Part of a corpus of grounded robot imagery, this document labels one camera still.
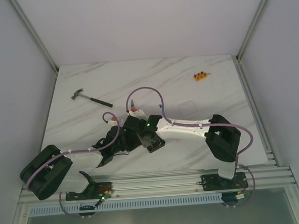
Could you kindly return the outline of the black fuse box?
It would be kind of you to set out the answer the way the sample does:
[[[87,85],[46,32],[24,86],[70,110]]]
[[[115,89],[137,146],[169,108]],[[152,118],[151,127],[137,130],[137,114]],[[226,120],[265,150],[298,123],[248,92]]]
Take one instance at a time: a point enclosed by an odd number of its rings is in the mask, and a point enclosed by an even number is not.
[[[146,149],[149,153],[153,153],[163,146],[165,146],[165,141],[159,136],[155,136],[152,139],[149,139],[146,143]]]

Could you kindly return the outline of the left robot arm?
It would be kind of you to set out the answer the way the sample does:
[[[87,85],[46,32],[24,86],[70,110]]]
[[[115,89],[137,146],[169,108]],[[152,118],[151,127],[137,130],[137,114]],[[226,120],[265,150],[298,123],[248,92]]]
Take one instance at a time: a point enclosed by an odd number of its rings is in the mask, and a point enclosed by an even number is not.
[[[62,152],[54,144],[46,146],[21,171],[19,178],[39,200],[60,191],[75,192],[83,199],[90,199],[96,187],[86,169],[102,167],[113,157],[128,154],[140,146],[135,131],[115,125],[88,149]]]

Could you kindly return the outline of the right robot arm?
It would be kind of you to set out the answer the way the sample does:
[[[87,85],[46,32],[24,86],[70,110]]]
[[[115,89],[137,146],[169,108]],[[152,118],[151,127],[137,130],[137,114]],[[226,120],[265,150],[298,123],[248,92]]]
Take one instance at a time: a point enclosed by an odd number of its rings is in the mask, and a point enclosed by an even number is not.
[[[205,141],[218,166],[218,184],[229,188],[235,183],[235,169],[241,133],[222,115],[209,120],[185,121],[150,115],[147,120],[128,116],[123,130],[137,139],[149,153],[165,146],[168,139]]]

